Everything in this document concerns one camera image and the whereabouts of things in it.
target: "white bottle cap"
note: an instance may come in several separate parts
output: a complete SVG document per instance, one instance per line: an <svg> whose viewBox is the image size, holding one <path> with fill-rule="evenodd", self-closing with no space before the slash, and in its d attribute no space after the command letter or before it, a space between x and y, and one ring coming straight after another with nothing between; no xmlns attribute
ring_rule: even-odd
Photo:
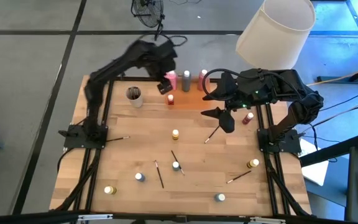
<svg viewBox="0 0 358 224"><path fill-rule="evenodd" d="M252 163L253 163L255 166L257 166L257 165L259 165L259 160L253 159L253 160L252 160Z"/></svg>
<svg viewBox="0 0 358 224"><path fill-rule="evenodd" d="M218 195L218 199L219 199L220 201L224 201L224 199L226 199L226 196L224 196L224 194L219 194L219 195Z"/></svg>
<svg viewBox="0 0 358 224"><path fill-rule="evenodd" d="M172 166L174 167L174 168L179 168L179 162L172 162Z"/></svg>
<svg viewBox="0 0 358 224"><path fill-rule="evenodd" d="M135 175L135 179L141 180L141 179L142 179L142 174L141 174L141 173L137 173L137 174Z"/></svg>
<svg viewBox="0 0 358 224"><path fill-rule="evenodd" d="M107 186L104 188L104 193L111 194L113 192L113 188L111 186Z"/></svg>
<svg viewBox="0 0 358 224"><path fill-rule="evenodd" d="M254 114L253 114L253 113L249 113L249 114L247 115L247 118L248 118L248 119L254 118Z"/></svg>

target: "lamp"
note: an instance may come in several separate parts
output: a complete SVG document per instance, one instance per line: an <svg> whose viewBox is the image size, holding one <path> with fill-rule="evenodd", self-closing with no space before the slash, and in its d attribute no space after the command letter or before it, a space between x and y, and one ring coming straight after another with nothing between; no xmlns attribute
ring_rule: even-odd
<svg viewBox="0 0 358 224"><path fill-rule="evenodd" d="M239 37L236 52L255 68L291 69L315 19L309 0L265 0Z"/></svg>

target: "lamp shade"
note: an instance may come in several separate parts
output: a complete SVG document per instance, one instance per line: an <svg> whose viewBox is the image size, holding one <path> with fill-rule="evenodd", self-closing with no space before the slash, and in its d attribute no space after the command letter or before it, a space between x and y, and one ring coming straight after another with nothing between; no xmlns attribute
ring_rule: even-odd
<svg viewBox="0 0 358 224"><path fill-rule="evenodd" d="M265 0L239 37L236 52L255 68L291 69L315 20L309 0Z"/></svg>

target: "gray bottle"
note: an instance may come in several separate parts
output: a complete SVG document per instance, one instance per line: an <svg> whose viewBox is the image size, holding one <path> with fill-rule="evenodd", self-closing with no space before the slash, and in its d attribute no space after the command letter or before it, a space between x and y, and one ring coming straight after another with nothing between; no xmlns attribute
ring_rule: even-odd
<svg viewBox="0 0 358 224"><path fill-rule="evenodd" d="M181 79L181 89L185 92L190 91L190 85L191 85L191 74L188 70L183 72L183 76Z"/></svg>

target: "concrete floor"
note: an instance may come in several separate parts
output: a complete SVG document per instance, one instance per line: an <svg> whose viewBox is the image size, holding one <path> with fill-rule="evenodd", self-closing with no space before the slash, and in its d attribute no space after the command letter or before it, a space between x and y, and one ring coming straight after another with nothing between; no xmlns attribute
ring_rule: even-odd
<svg viewBox="0 0 358 224"><path fill-rule="evenodd" d="M0 29L71 30L80 0L0 0ZM129 14L130 1L92 0L86 3L79 30L148 30ZM176 5L164 1L165 30L243 30L262 0L203 0L199 4ZM313 2L316 25L313 30L358 30L344 2ZM78 35L64 74L63 83L48 126L45 142L24 205L24 213L48 210L56 178L56 164L64 139L59 129L71 121L82 76L118 57L138 35ZM247 70L249 65L236 55L237 36L188 35L177 48L178 70L202 68ZM55 81L67 35L0 35L0 215L11 212L12 200L24 171ZM305 83L320 75L347 75L358 71L358 36L310 36L295 69ZM131 76L145 76L131 69ZM326 106L358 94L358 85L318 85ZM358 99L324 111L316 121L355 105ZM319 137L342 141L358 135L358 110L318 126ZM319 147L333 143L318 141ZM312 211L319 217L343 213L343 207L310 195Z"/></svg>

